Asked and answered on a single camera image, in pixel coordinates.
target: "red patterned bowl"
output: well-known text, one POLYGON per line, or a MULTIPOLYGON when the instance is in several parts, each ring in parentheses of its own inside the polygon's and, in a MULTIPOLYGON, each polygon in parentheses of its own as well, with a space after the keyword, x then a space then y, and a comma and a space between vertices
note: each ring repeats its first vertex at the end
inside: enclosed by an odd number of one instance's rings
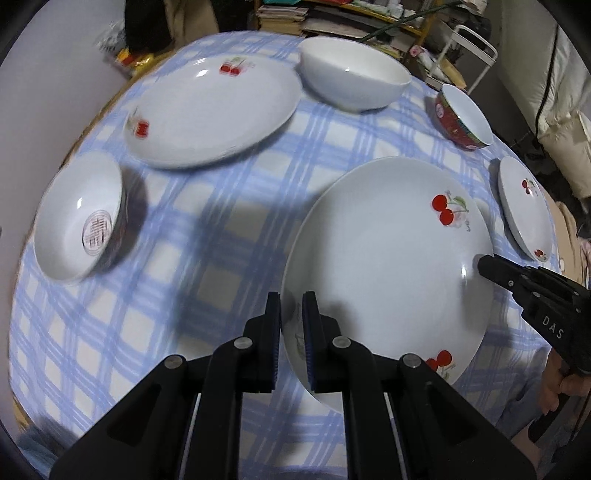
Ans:
POLYGON ((492 130, 474 101, 453 85, 443 85, 435 100, 435 113, 455 143, 467 150, 488 147, 492 130))

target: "table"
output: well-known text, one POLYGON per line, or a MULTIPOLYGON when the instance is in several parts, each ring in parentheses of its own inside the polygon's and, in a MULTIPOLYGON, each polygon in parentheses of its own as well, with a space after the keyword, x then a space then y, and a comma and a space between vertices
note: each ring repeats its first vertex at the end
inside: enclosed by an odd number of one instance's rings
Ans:
MULTIPOLYGON (((511 150, 497 138, 474 153, 458 149, 426 113, 435 92, 418 79, 390 107, 360 115, 304 92, 277 134, 210 167, 153 170, 127 152, 126 116, 158 77, 219 53, 295 64, 299 41, 263 32, 201 39, 131 86, 81 143, 77 155, 108 152, 124 168, 129 225, 123 254, 109 271, 61 286, 43 277, 29 241, 10 333, 14 393, 34 421, 63 441, 67 432, 87 431, 166 355, 208 355, 240 335, 245 321, 262 312, 267 292, 280 289, 294 236, 320 193, 373 158, 405 155, 439 166, 476 199, 495 252, 532 264, 499 207, 495 159, 511 150)), ((557 270, 554 245, 550 264, 557 270)), ((495 287, 482 345, 455 383, 493 423, 540 374, 548 351, 519 313, 495 287)), ((241 440, 245 479, 346 475, 342 416, 303 388, 284 352, 275 392, 245 396, 241 440)))

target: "plate rim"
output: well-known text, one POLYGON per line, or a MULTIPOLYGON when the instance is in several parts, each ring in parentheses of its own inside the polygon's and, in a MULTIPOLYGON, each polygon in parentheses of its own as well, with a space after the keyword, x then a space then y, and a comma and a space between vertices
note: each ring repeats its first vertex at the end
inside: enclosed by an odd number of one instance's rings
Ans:
MULTIPOLYGON (((146 79, 149 79, 152 75, 157 75, 158 74, 158 69, 155 70, 154 72, 151 72, 150 75, 147 75, 146 77, 144 77, 143 79, 141 79, 141 82, 144 82, 146 79)), ((149 167, 154 167, 154 168, 160 168, 160 169, 164 169, 164 170, 177 170, 177 169, 181 169, 181 168, 192 168, 192 167, 201 167, 201 166, 206 166, 209 165, 211 163, 215 163, 219 160, 223 160, 225 158, 231 157, 232 155, 236 155, 239 154, 251 147, 253 147, 254 145, 257 145, 258 143, 262 142, 264 139, 268 138, 270 135, 272 135, 274 132, 278 131, 283 125, 285 125, 285 123, 294 115, 294 113, 297 110, 298 105, 300 104, 301 101, 301 97, 302 97, 302 91, 303 91, 303 87, 302 87, 302 83, 301 83, 301 79, 299 77, 299 75, 296 73, 293 65, 285 60, 279 60, 279 59, 272 59, 269 58, 267 56, 263 56, 263 55, 257 55, 257 54, 241 54, 241 53, 235 53, 232 54, 231 52, 229 53, 220 53, 220 54, 215 54, 215 55, 209 55, 209 56, 198 56, 195 57, 193 59, 190 59, 187 63, 183 64, 182 66, 176 68, 175 70, 173 70, 172 72, 167 73, 166 75, 162 75, 162 76, 158 76, 158 79, 156 80, 156 82, 154 82, 152 85, 150 85, 150 87, 142 92, 142 94, 135 99, 130 99, 130 101, 135 101, 135 105, 134 105, 134 111, 130 111, 127 116, 125 117, 125 122, 123 124, 122 130, 124 133, 124 141, 125 144, 128 148, 128 152, 130 153, 130 155, 132 155, 135 159, 137 159, 138 161, 142 162, 143 164, 149 166, 149 167), (174 75, 177 72, 180 72, 186 68, 192 67, 195 64, 197 64, 200 61, 204 61, 204 60, 210 60, 210 59, 216 59, 216 58, 228 58, 229 56, 235 56, 235 57, 244 57, 246 59, 257 59, 258 60, 263 60, 263 63, 265 62, 269 62, 271 64, 275 64, 276 66, 278 66, 279 68, 284 69, 288 74, 290 74, 293 79, 295 79, 295 85, 298 87, 298 91, 299 91, 299 95, 297 95, 297 100, 294 100, 294 104, 291 106, 291 108, 289 109, 289 111, 286 111, 286 115, 284 115, 284 118, 281 120, 281 123, 279 123, 275 128, 271 129, 270 131, 266 131, 264 136, 262 136, 260 139, 254 141, 254 142, 249 142, 248 144, 242 145, 242 146, 234 146, 232 148, 228 148, 226 150, 224 150, 223 152, 219 153, 218 155, 214 156, 214 157, 208 157, 207 159, 201 158, 199 160, 191 160, 191 161, 183 161, 183 162, 176 162, 176 163, 169 163, 163 160, 157 160, 154 157, 141 157, 140 155, 138 155, 133 148, 133 144, 137 144, 137 142, 139 140, 136 140, 131 133, 129 132, 129 130, 127 129, 126 125, 128 122, 128 119, 131 117, 131 115, 133 115, 134 111, 136 108, 138 108, 141 104, 142 98, 144 97, 144 95, 149 92, 152 88, 156 87, 156 85, 158 85, 158 81, 159 80, 164 80, 167 77, 174 75)))
MULTIPOLYGON (((442 169, 442 168, 440 168, 439 166, 437 166, 437 165, 434 165, 434 164, 432 164, 432 163, 430 163, 430 162, 428 162, 428 161, 421 160, 421 159, 419 159, 419 158, 412 158, 412 157, 407 157, 406 155, 390 155, 390 156, 387 156, 387 157, 379 157, 379 158, 374 158, 373 160, 370 160, 370 161, 368 161, 368 162, 366 162, 366 163, 363 163, 363 164, 361 164, 361 165, 358 165, 358 166, 356 166, 355 168, 353 168, 353 169, 349 170, 348 172, 344 173, 344 174, 343 174, 342 176, 340 176, 340 177, 339 177, 339 178, 338 178, 338 179, 337 179, 337 180, 336 180, 334 183, 332 183, 332 184, 331 184, 331 185, 330 185, 330 186, 329 186, 329 187, 328 187, 328 188, 327 188, 327 189, 326 189, 326 190, 325 190, 325 191, 324 191, 324 192, 323 192, 323 193, 322 193, 322 194, 321 194, 321 195, 320 195, 320 196, 319 196, 317 199, 316 199, 316 201, 314 202, 313 206, 310 208, 310 210, 309 210, 309 211, 308 211, 308 213, 306 214, 306 217, 305 217, 305 218, 304 218, 304 220, 302 221, 302 223, 301 223, 301 225, 300 225, 300 227, 299 227, 299 229, 298 229, 298 232, 297 232, 297 234, 295 235, 295 238, 294 238, 294 240, 293 240, 293 244, 292 244, 292 246, 291 246, 291 248, 290 248, 290 253, 289 253, 289 255, 288 255, 288 257, 287 257, 287 260, 286 260, 286 262, 285 262, 285 267, 284 267, 284 270, 283 270, 283 274, 282 274, 282 276, 281 276, 281 290, 280 290, 280 297, 281 297, 282 299, 283 299, 283 298, 286 296, 286 295, 285 295, 285 279, 286 279, 286 277, 287 277, 287 271, 288 271, 288 268, 289 268, 289 266, 290 266, 290 263, 291 263, 291 260, 292 260, 292 257, 293 257, 293 253, 294 253, 294 250, 295 250, 295 247, 296 247, 296 245, 297 245, 297 241, 299 240, 299 238, 300 238, 300 235, 301 235, 302 231, 304 231, 304 227, 305 227, 306 223, 309 221, 310 217, 312 216, 312 214, 313 214, 314 210, 316 209, 317 205, 318 205, 318 204, 321 202, 321 200, 322 200, 322 199, 323 199, 325 196, 327 196, 327 195, 329 194, 329 192, 330 192, 330 191, 331 191, 333 188, 335 188, 335 187, 336 187, 336 186, 337 186, 337 185, 338 185, 338 184, 339 184, 339 183, 340 183, 340 182, 341 182, 341 181, 342 181, 342 180, 343 180, 345 177, 347 177, 348 175, 352 174, 352 173, 353 173, 354 171, 356 171, 357 169, 359 169, 359 168, 363 168, 363 167, 366 167, 367 165, 370 165, 370 164, 373 164, 373 163, 382 162, 382 161, 387 161, 387 160, 396 160, 396 159, 398 159, 398 160, 400 160, 400 159, 402 159, 402 160, 408 160, 408 161, 412 161, 412 162, 421 162, 421 163, 422 163, 422 164, 424 164, 425 166, 432 167, 433 169, 435 169, 435 170, 439 171, 440 173, 448 175, 448 176, 449 176, 449 177, 450 177, 450 178, 451 178, 453 181, 455 181, 457 184, 459 184, 459 185, 462 187, 462 189, 463 189, 463 190, 464 190, 464 191, 467 193, 467 195, 469 196, 469 198, 471 198, 471 199, 472 199, 472 201, 473 201, 474 203, 476 203, 476 200, 474 199, 474 197, 472 197, 472 195, 470 195, 470 194, 469 194, 469 192, 466 190, 465 186, 461 184, 461 182, 459 182, 458 180, 456 180, 455 178, 453 178, 453 176, 451 176, 451 175, 450 175, 448 172, 446 172, 445 170, 443 170, 443 169, 442 169)), ((488 245, 490 246, 489 252, 490 252, 490 254, 491 254, 491 255, 493 255, 493 254, 494 254, 494 247, 493 247, 493 244, 492 244, 492 239, 491 239, 490 231, 489 231, 489 228, 488 228, 488 224, 486 223, 486 220, 484 219, 484 217, 483 217, 483 215, 482 215, 482 212, 480 212, 480 209, 478 208, 478 206, 477 206, 477 205, 476 205, 476 209, 475 209, 475 210, 477 210, 477 213, 475 213, 476 217, 481 219, 481 221, 482 221, 482 224, 483 224, 484 228, 486 229, 487 238, 488 238, 488 245)), ((490 297, 491 297, 491 303, 492 303, 492 301, 493 301, 493 289, 491 289, 491 295, 490 295, 490 297)), ((282 315, 282 319, 281 319, 281 335, 282 335, 283 337, 284 337, 284 325, 285 325, 286 323, 287 323, 287 319, 283 318, 283 315, 282 315)), ((481 337, 480 341, 478 342, 478 345, 477 345, 477 347, 476 347, 476 349, 475 349, 475 351, 474 351, 474 355, 472 356, 472 359, 474 359, 474 356, 475 356, 475 355, 476 355, 476 353, 478 352, 478 349, 480 348, 480 346, 481 346, 481 344, 482 344, 482 341, 484 340, 484 336, 486 335, 486 330, 488 329, 488 324, 489 324, 489 323, 490 323, 490 315, 489 315, 489 319, 488 319, 488 321, 487 321, 487 323, 486 323, 486 328, 485 328, 485 330, 484 330, 484 332, 483 332, 483 334, 482 334, 482 337, 481 337)), ((324 402, 324 401, 320 400, 320 398, 321 398, 322 396, 324 396, 324 395, 327 395, 327 394, 316 394, 316 393, 313 393, 313 392, 311 392, 311 391, 309 390, 309 388, 308 388, 308 386, 307 386, 307 384, 309 383, 309 381, 308 381, 308 378, 307 378, 307 374, 306 374, 306 384, 304 384, 304 382, 302 382, 302 381, 301 381, 301 379, 298 377, 298 375, 297 375, 297 373, 296 373, 296 368, 295 368, 295 366, 294 366, 294 363, 293 363, 293 361, 292 361, 292 359, 291 359, 291 356, 290 356, 290 355, 289 355, 289 353, 287 352, 287 345, 285 344, 285 337, 283 338, 283 348, 284 348, 284 350, 285 350, 285 355, 286 355, 286 357, 287 357, 287 360, 288 360, 288 362, 289 362, 289 364, 290 364, 290 367, 291 367, 291 370, 292 370, 292 372, 294 373, 294 375, 295 375, 295 377, 298 379, 298 381, 299 381, 299 382, 300 382, 300 383, 303 385, 303 387, 306 389, 306 391, 307 391, 307 392, 308 392, 310 395, 312 395, 312 396, 313 396, 313 397, 314 397, 316 400, 318 400, 318 401, 319 401, 319 402, 321 402, 323 405, 325 405, 326 407, 330 408, 331 410, 335 410, 335 408, 334 408, 333 406, 331 406, 331 405, 329 405, 328 403, 326 403, 326 402, 324 402)), ((465 371, 468 369, 469 365, 470 365, 470 363, 468 363, 468 364, 466 365, 466 367, 464 368, 464 370, 463 370, 463 371, 462 371, 462 372, 461 372, 461 373, 458 375, 458 377, 456 378, 456 380, 455 380, 453 383, 455 383, 455 382, 456 382, 456 381, 457 381, 457 380, 458 380, 458 379, 459 379, 459 378, 462 376, 462 374, 463 374, 463 373, 464 373, 464 372, 465 372, 465 371)))
POLYGON ((523 162, 521 162, 520 160, 517 160, 516 158, 512 157, 511 155, 506 155, 501 159, 501 161, 499 163, 498 188, 499 188, 499 197, 501 198, 501 205, 503 207, 503 214, 505 215, 505 219, 507 220, 507 224, 509 225, 509 230, 511 231, 511 234, 513 235, 513 238, 515 238, 515 241, 517 242, 519 247, 532 260, 539 262, 540 264, 545 264, 545 263, 549 262, 550 257, 551 257, 551 247, 552 247, 552 238, 551 238, 552 237, 552 223, 550 221, 550 211, 548 209, 548 204, 547 204, 546 199, 544 197, 544 193, 542 192, 542 189, 540 188, 540 183, 535 178, 535 175, 531 172, 530 169, 527 168, 527 166, 523 162), (533 182, 535 183, 535 186, 537 187, 537 189, 541 193, 540 200, 544 202, 546 213, 548 214, 548 218, 547 218, 548 221, 545 222, 545 226, 544 226, 548 230, 546 232, 546 241, 548 242, 548 245, 550 246, 550 248, 547 249, 548 250, 548 260, 546 262, 542 262, 542 261, 540 261, 539 258, 536 258, 536 256, 532 252, 532 249, 527 245, 527 242, 523 238, 523 235, 521 235, 520 228, 517 225, 517 222, 515 221, 515 218, 513 217, 513 214, 511 212, 511 207, 509 206, 509 202, 508 202, 507 196, 506 196, 505 185, 504 185, 503 174, 502 174, 502 166, 507 165, 510 162, 513 162, 516 165, 518 165, 519 167, 521 167, 522 169, 524 169, 531 176, 533 182))

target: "screw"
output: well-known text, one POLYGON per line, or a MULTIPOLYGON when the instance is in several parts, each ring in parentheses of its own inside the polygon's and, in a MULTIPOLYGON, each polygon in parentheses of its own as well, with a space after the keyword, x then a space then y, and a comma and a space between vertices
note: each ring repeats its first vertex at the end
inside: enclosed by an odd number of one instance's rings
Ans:
POLYGON ((414 353, 407 353, 402 357, 404 365, 410 368, 417 368, 421 364, 421 358, 414 353))
POLYGON ((164 360, 164 366, 171 370, 180 367, 183 364, 183 357, 180 355, 170 355, 164 360))
POLYGON ((351 340, 347 337, 338 336, 333 338, 333 345, 337 348, 348 348, 351 345, 351 340))
POLYGON ((239 350, 244 350, 252 346, 252 340, 250 340, 248 337, 238 337, 236 340, 234 340, 234 346, 239 350))

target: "plate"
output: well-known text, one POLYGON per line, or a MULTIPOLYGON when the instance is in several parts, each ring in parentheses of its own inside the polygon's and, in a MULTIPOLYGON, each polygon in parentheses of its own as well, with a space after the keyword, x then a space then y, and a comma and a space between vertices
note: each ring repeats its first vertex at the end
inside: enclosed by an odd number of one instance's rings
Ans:
MULTIPOLYGON (((309 389, 301 298, 314 290, 320 312, 373 353, 436 362, 450 352, 441 373, 455 382, 488 324, 493 284, 476 262, 492 253, 476 203, 439 168, 388 157, 352 170, 314 204, 285 267, 282 331, 294 372, 309 389)), ((315 396, 342 411, 340 394, 315 396)))
POLYGON ((219 55, 158 79, 125 123, 131 153, 148 165, 185 168, 241 152, 282 126, 300 101, 291 66, 219 55))
POLYGON ((552 223, 534 175, 513 157, 499 168, 499 195, 511 233, 532 259, 546 262, 552 251, 552 223))

